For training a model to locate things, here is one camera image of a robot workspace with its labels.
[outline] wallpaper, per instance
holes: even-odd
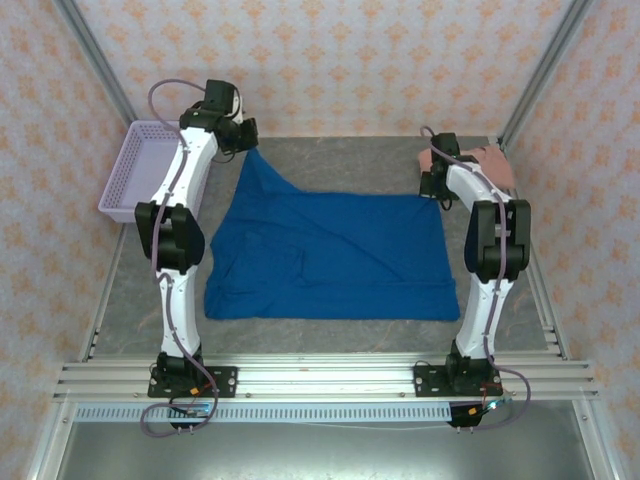
[[[158,80],[226,79],[263,136],[497,135],[570,3],[78,1],[141,118]],[[201,100],[164,88],[168,118]]]
[[[0,478],[23,479],[118,229],[98,212],[124,124],[50,0],[0,3]]]
[[[640,4],[596,0],[509,151],[573,356],[640,472]]]

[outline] plastic basket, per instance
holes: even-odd
[[[100,199],[98,210],[118,223],[135,223],[138,202],[148,202],[169,171],[178,137],[160,122],[137,120],[129,127],[118,159]],[[197,217],[204,194],[207,172],[198,189],[191,213]]]

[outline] blue towel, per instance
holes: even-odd
[[[303,192],[256,149],[211,249],[209,318],[460,316],[435,201]]]

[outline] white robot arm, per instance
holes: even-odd
[[[469,165],[475,171],[482,171],[480,165]],[[489,190],[487,185],[481,182],[478,177],[457,165],[449,167],[447,172],[447,187],[453,193],[460,197],[460,200],[467,207],[469,212],[473,211],[475,202],[484,201],[495,203],[494,192],[497,192],[504,203],[508,203],[511,197],[501,192],[495,185],[493,190]],[[491,310],[491,302],[496,289],[496,280],[491,279],[482,282],[476,273],[471,274],[471,290],[469,291],[469,301],[465,311],[462,328],[456,336],[456,345],[463,357],[472,359],[486,358],[484,349],[484,335]],[[494,352],[494,338],[498,319],[504,300],[513,286],[513,281],[503,280],[500,283],[500,292],[498,293],[498,304],[494,311],[495,320],[491,324],[489,331],[489,354]]]
[[[255,120],[243,119],[237,88],[218,80],[209,80],[204,100],[180,117],[179,133],[181,142],[165,179],[151,201],[140,202],[135,209],[140,241],[146,257],[155,264],[154,275],[162,296],[164,336],[151,371],[148,393],[153,397],[184,395],[194,387],[202,391],[205,368],[218,380],[224,373],[225,368],[202,365],[194,281],[205,239],[191,209],[197,207],[209,164],[218,149],[235,155],[258,144]],[[157,238],[154,228],[158,228]],[[235,375],[236,369],[226,370]]]
[[[445,365],[414,367],[416,395],[502,395],[494,338],[505,298],[529,263],[531,207],[501,192],[472,156],[461,156],[455,134],[433,134],[431,145],[420,194],[443,206],[457,196],[471,212],[464,251],[471,290]]]

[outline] cable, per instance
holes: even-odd
[[[362,425],[340,425],[336,423],[306,423],[306,422],[287,422],[285,425],[304,425],[308,427],[333,427],[333,428],[346,428],[351,430],[376,430],[376,431],[387,431],[387,432],[411,432],[417,430],[431,430],[434,428],[443,428],[445,425],[437,424],[437,425],[429,425],[424,427],[365,427]]]
[[[203,428],[204,426],[206,426],[209,421],[211,420],[211,418],[213,418],[213,416],[215,415],[215,412],[218,408],[218,387],[216,385],[216,382],[213,378],[213,376],[209,373],[209,371],[200,364],[200,362],[198,362],[195,358],[193,358],[193,356],[184,348],[184,345],[182,345],[182,342],[180,342],[180,338],[178,337],[178,334],[176,333],[176,328],[175,325],[173,323],[173,317],[171,315],[171,293],[173,290],[173,280],[172,278],[167,274],[167,273],[161,273],[160,275],[157,275],[157,266],[158,266],[158,240],[159,240],[159,235],[160,235],[160,224],[162,223],[162,217],[164,216],[164,211],[167,207],[167,203],[169,202],[169,199],[171,198],[171,195],[173,194],[173,189],[175,188],[175,186],[177,185],[178,181],[180,180],[180,176],[182,175],[182,172],[184,171],[184,168],[186,166],[187,163],[187,158],[189,156],[189,149],[187,146],[187,141],[185,140],[184,136],[182,135],[182,132],[180,131],[180,129],[178,127],[174,127],[173,125],[171,125],[169,122],[167,122],[164,118],[162,118],[160,116],[160,114],[156,111],[154,105],[153,105],[153,94],[154,92],[158,89],[158,87],[161,87],[162,85],[166,85],[168,83],[178,83],[178,84],[182,84],[182,85],[188,85],[190,87],[193,88],[197,88],[198,90],[201,91],[205,91],[204,88],[202,88],[201,86],[189,82],[187,80],[181,80],[179,78],[168,78],[165,80],[161,80],[157,83],[155,83],[150,89],[149,89],[149,93],[147,95],[147,103],[149,105],[149,109],[151,110],[151,113],[153,114],[153,116],[162,124],[164,125],[167,129],[169,129],[170,131],[174,132],[177,136],[178,139],[180,141],[180,143],[182,144],[182,160],[180,162],[180,165],[178,166],[178,170],[176,171],[173,179],[171,180],[171,182],[169,183],[169,187],[167,188],[167,191],[162,199],[162,202],[160,203],[160,208],[158,210],[158,214],[156,216],[156,220],[154,222],[153,225],[153,237],[151,240],[151,272],[152,272],[152,278],[153,278],[153,282],[156,285],[159,285],[162,280],[166,280],[167,282],[167,294],[166,294],[166,303],[165,303],[165,308],[167,311],[167,323],[169,325],[169,330],[171,332],[171,336],[173,337],[173,341],[176,343],[176,345],[178,346],[178,349],[180,350],[180,352],[182,353],[182,355],[189,361],[191,362],[204,376],[205,378],[209,381],[209,384],[211,385],[211,390],[213,391],[213,398],[214,398],[214,402],[213,402],[213,406],[211,407],[211,411],[209,412],[209,414],[204,417],[203,421],[201,423],[199,423],[198,425],[190,425],[189,426],[189,432],[193,433],[196,430],[199,430],[201,428]],[[149,429],[147,423],[145,422],[145,418],[146,416],[149,414],[149,412],[151,410],[154,410],[156,408],[184,408],[184,407],[188,407],[189,404],[173,404],[173,403],[169,403],[169,402],[159,402],[159,403],[154,403],[150,406],[148,406],[147,408],[144,409],[144,411],[142,412],[142,415],[140,416],[140,429],[148,436],[150,437],[154,437],[154,438],[165,438],[165,437],[170,437],[172,435],[180,435],[182,433],[182,429],[178,428],[177,430],[172,430],[172,431],[167,431],[167,432],[153,432]]]
[[[427,367],[431,367],[433,368],[433,365],[431,365],[429,362],[427,362],[426,360],[418,360],[416,363],[413,364],[413,368],[416,368],[418,366],[419,363],[424,363]]]
[[[236,152],[233,152],[233,153],[231,154],[231,158],[230,158],[229,160],[225,160],[224,162],[221,162],[220,160],[216,160],[216,159],[214,158],[214,159],[213,159],[213,162],[214,162],[214,163],[219,163],[220,165],[225,165],[225,164],[227,164],[227,163],[230,163],[230,162],[231,162],[231,160],[233,160],[234,158],[236,158]]]
[[[483,383],[482,387],[484,388],[484,391],[482,392],[482,407],[483,408],[485,407],[485,402],[487,401],[487,393],[488,393],[488,390],[489,390],[487,387],[494,387],[494,388],[502,389],[502,396],[504,397],[504,387],[500,383]]]
[[[191,390],[189,390],[189,391],[185,391],[185,392],[182,392],[182,393],[180,393],[180,394],[178,394],[178,395],[175,395],[175,396],[171,397],[171,398],[169,399],[169,404],[170,404],[170,405],[172,405],[172,408],[171,408],[171,409],[172,409],[173,411],[175,411],[175,412],[182,413],[185,417],[188,417],[188,416],[189,416],[189,409],[193,407],[193,404],[194,404],[194,403],[196,403],[196,400],[197,400],[198,398],[200,398],[200,395],[202,395],[204,392],[206,392],[207,390],[209,390],[209,388],[210,388],[210,387],[211,387],[211,384],[210,384],[210,383],[207,383],[204,387],[202,387],[200,390],[198,390],[198,393],[196,393],[195,395],[193,395],[193,394],[191,393]],[[176,398],[188,397],[189,395],[192,395],[192,396],[193,396],[193,399],[191,400],[191,403],[189,404],[189,408],[188,408],[187,410],[184,410],[184,409],[182,409],[182,408],[178,408],[178,407],[173,406],[173,405],[174,405],[173,401],[174,401]]]
[[[451,198],[451,196],[449,196],[447,200],[449,201],[448,203],[444,203],[444,200],[440,200],[440,207],[445,212],[448,212],[449,210],[451,210],[451,207],[453,206],[453,199]]]
[[[433,129],[425,125],[420,127],[420,135],[422,137],[426,137],[425,130],[429,132],[432,137],[435,136],[435,132],[433,131]],[[494,428],[506,427],[507,425],[510,425],[511,423],[515,422],[520,417],[522,417],[522,415],[524,415],[524,413],[529,408],[529,405],[531,403],[531,384],[529,383],[529,380],[527,379],[527,377],[525,377],[522,373],[512,370],[510,368],[497,366],[494,362],[493,355],[491,355],[491,353],[489,352],[489,334],[491,332],[491,326],[493,325],[496,309],[498,308],[500,284],[502,283],[505,272],[507,270],[507,213],[504,207],[504,201],[502,200],[502,197],[500,196],[500,193],[497,187],[495,187],[484,174],[474,170],[469,165],[466,165],[464,162],[461,162],[453,158],[451,155],[444,153],[437,147],[433,146],[431,142],[429,142],[429,148],[431,148],[431,150],[436,152],[438,155],[440,155],[442,158],[447,160],[449,163],[456,165],[475,175],[489,189],[489,191],[492,193],[492,195],[498,202],[498,210],[500,212],[500,270],[498,271],[498,278],[496,279],[496,288],[493,293],[491,308],[489,310],[489,319],[487,320],[487,326],[484,331],[484,338],[483,338],[482,344],[484,347],[484,353],[491,367],[493,367],[499,372],[510,373],[511,375],[515,375],[516,377],[520,378],[527,389],[527,396],[525,398],[523,407],[513,417],[510,417],[499,423],[494,423],[490,425],[479,425],[478,427],[474,428],[474,431],[491,430]]]

